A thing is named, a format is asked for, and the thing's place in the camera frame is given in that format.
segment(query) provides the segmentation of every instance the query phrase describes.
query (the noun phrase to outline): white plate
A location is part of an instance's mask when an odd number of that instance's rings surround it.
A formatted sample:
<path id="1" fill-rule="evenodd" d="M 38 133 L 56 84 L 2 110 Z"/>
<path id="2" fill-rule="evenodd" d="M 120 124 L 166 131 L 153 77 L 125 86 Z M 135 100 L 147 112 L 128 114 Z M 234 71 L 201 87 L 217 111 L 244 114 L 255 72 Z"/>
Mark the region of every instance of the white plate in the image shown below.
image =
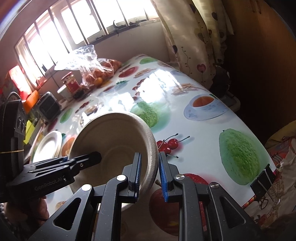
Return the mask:
<path id="1" fill-rule="evenodd" d="M 33 162 L 43 161 L 57 157 L 62 145 L 62 134 L 59 131 L 48 133 L 40 142 Z"/>

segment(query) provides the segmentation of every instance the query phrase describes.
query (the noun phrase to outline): bowl rim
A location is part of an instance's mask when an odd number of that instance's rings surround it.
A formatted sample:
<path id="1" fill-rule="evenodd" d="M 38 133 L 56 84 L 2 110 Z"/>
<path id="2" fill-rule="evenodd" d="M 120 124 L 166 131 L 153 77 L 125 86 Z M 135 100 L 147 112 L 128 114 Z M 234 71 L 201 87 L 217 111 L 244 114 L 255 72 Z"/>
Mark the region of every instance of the bowl rim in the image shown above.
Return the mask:
<path id="1" fill-rule="evenodd" d="M 69 151 L 69 159 L 73 158 L 71 157 L 71 153 L 72 153 L 72 148 L 74 147 L 76 141 L 79 138 L 79 135 L 82 133 L 82 131 L 84 129 L 90 128 L 90 125 L 93 122 L 96 122 L 98 118 L 105 116 L 105 115 L 114 115 L 114 114 L 120 114 L 120 115 L 126 115 L 130 118 L 133 118 L 136 122 L 138 122 L 139 126 L 141 126 L 144 131 L 143 133 L 145 133 L 145 136 L 147 137 L 147 141 L 146 142 L 146 148 L 147 148 L 147 153 L 148 153 L 148 163 L 147 163 L 147 169 L 146 169 L 146 173 L 144 176 L 144 179 L 142 181 L 142 183 L 140 184 L 140 190 L 139 190 L 139 199 L 141 199 L 145 193 L 152 187 L 155 179 L 156 179 L 156 175 L 158 172 L 158 148 L 157 148 L 157 144 L 154 138 L 154 135 L 150 129 L 150 127 L 146 124 L 145 121 L 143 121 L 140 117 L 138 117 L 137 115 L 135 115 L 134 113 L 128 112 L 128 111 L 124 111 L 124 112 L 119 112 L 119 111 L 110 111 L 108 113 L 104 113 L 102 115 L 97 116 L 96 118 L 92 119 L 90 122 L 88 122 L 79 132 L 79 134 L 77 135 L 77 137 L 75 138 L 74 142 L 72 143 L 72 146 L 70 148 Z M 127 208 L 129 208 L 132 204 L 131 203 L 126 203 L 126 204 L 122 204 L 122 208 L 121 210 L 124 211 Z"/>

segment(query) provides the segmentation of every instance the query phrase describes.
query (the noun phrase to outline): orange container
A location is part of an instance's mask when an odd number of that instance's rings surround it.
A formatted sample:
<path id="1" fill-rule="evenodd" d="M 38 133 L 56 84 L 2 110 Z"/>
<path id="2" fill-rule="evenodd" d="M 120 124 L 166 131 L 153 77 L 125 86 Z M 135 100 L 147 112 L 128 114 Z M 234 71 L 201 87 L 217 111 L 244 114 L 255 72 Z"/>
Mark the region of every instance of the orange container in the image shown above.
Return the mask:
<path id="1" fill-rule="evenodd" d="M 25 112 L 28 114 L 33 106 L 37 103 L 39 97 L 39 93 L 37 90 L 34 90 L 33 93 L 27 98 L 24 103 Z"/>

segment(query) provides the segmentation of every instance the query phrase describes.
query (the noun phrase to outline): black radio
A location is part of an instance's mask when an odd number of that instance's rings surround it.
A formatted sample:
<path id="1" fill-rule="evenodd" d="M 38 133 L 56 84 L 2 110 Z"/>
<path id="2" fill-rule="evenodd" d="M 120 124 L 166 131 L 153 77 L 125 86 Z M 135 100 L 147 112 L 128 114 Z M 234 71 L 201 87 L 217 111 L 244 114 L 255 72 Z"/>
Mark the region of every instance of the black radio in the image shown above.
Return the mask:
<path id="1" fill-rule="evenodd" d="M 36 104 L 37 111 L 51 122 L 61 113 L 61 106 L 52 93 L 46 92 Z"/>

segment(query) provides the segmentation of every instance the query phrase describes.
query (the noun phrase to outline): rubber band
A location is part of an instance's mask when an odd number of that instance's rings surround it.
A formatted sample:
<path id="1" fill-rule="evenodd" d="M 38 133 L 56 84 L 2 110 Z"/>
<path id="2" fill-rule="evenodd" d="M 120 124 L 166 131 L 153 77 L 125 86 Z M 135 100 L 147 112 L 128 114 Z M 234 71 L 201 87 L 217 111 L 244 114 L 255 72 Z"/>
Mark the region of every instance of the rubber band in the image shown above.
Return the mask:
<path id="1" fill-rule="evenodd" d="M 0 154 L 14 153 L 14 152 L 21 152 L 21 151 L 24 151 L 24 149 L 22 149 L 22 150 L 17 150 L 17 151 L 4 151 L 4 152 L 0 152 Z"/>

